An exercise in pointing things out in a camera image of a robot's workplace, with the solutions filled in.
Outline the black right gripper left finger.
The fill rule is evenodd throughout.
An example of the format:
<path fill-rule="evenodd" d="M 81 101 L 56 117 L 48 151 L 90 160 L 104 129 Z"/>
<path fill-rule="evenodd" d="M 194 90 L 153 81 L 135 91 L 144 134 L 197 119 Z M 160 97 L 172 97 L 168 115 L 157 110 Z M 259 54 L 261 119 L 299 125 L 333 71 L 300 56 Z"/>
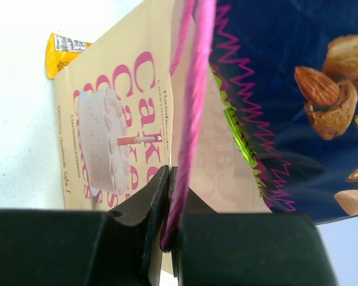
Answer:
<path fill-rule="evenodd" d="M 129 199 L 107 212 L 108 285 L 159 285 L 162 251 L 159 235 L 168 207 L 169 167 Z"/>

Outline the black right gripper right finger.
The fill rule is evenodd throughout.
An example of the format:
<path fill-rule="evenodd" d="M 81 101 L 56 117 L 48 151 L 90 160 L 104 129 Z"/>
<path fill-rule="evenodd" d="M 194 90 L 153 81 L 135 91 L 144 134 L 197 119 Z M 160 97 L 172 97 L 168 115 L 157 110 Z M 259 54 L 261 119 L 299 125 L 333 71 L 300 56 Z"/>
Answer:
<path fill-rule="evenodd" d="M 177 177 L 177 166 L 171 168 L 169 175 L 169 205 L 172 203 L 172 197 L 174 193 L 175 181 Z M 215 213 L 215 210 L 211 208 L 200 196 L 198 196 L 191 188 L 187 196 L 186 205 L 184 208 L 184 215 L 186 214 L 203 214 L 203 213 Z M 174 277 L 178 279 L 178 284 L 181 285 L 182 276 L 182 261 L 183 261 L 183 236 L 182 230 L 179 229 L 172 242 L 171 247 L 171 261 Z"/>

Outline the paper bag with pink handles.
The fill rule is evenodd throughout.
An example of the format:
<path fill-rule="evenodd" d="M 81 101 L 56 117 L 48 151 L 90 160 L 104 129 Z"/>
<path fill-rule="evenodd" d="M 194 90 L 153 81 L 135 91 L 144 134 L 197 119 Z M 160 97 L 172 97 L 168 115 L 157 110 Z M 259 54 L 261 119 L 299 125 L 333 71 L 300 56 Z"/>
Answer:
<path fill-rule="evenodd" d="M 186 46 L 174 75 L 182 1 L 142 1 L 55 77 L 64 206 L 73 248 L 106 279 L 107 212 L 178 163 Z"/>

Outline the purple blue candy bag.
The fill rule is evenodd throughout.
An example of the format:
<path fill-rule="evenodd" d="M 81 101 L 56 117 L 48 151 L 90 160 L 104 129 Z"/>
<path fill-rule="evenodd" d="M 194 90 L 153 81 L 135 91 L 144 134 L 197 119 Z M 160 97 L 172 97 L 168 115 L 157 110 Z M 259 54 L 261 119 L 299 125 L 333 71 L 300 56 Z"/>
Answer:
<path fill-rule="evenodd" d="M 212 71 L 273 212 L 358 215 L 358 1 L 218 1 Z"/>

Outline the yellow snack bar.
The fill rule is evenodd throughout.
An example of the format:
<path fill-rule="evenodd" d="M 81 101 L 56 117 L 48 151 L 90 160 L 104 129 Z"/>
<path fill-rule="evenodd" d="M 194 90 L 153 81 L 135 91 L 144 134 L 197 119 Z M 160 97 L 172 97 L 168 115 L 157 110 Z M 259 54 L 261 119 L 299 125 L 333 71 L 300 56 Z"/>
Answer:
<path fill-rule="evenodd" d="M 51 33 L 45 50 L 45 71 L 48 79 L 68 66 L 79 54 L 91 45 L 55 33 Z"/>

